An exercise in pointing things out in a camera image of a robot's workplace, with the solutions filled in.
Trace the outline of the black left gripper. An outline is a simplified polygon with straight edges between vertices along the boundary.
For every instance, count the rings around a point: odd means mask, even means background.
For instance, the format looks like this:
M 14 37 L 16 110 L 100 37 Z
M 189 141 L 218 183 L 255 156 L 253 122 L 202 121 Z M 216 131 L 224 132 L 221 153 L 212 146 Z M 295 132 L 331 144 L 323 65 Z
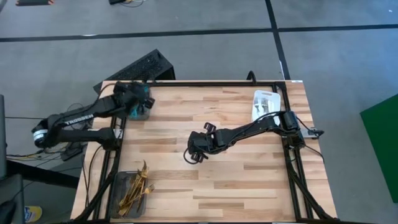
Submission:
M 114 109 L 112 115 L 130 120 L 146 120 L 149 118 L 149 109 L 155 103 L 151 98 L 149 86 L 138 82 L 117 82 L 114 86 Z

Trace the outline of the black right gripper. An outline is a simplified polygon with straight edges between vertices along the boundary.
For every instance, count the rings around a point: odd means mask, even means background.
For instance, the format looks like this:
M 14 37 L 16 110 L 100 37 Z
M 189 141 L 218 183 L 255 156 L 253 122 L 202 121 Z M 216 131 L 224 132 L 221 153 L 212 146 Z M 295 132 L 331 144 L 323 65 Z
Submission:
M 232 129 L 217 129 L 211 123 L 205 123 L 205 133 L 191 132 L 187 142 L 187 150 L 192 163 L 202 163 L 208 159 L 207 154 L 219 154 L 225 151 L 233 139 Z

